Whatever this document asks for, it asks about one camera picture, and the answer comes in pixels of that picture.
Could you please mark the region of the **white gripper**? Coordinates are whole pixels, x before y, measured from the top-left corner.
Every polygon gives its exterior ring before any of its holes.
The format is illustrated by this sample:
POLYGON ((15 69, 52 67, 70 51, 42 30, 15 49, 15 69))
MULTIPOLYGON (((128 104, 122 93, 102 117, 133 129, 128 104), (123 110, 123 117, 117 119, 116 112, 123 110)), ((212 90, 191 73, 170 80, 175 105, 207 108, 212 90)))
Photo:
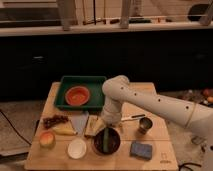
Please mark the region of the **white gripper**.
POLYGON ((101 118, 107 125, 116 125, 122 118, 122 103, 110 98, 105 99, 101 118))

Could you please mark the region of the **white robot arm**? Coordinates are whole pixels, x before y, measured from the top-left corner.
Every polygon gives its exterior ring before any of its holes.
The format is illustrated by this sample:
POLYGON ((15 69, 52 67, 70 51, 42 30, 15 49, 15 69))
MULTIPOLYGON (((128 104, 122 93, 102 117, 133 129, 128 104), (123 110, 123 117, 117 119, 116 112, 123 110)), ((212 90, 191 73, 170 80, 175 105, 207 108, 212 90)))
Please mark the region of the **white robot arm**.
POLYGON ((195 102, 180 100, 130 87, 126 76, 116 76, 103 83, 105 104, 102 118, 107 124, 121 121, 124 102, 136 105, 164 119, 173 121, 207 140, 213 149, 213 108, 195 102))

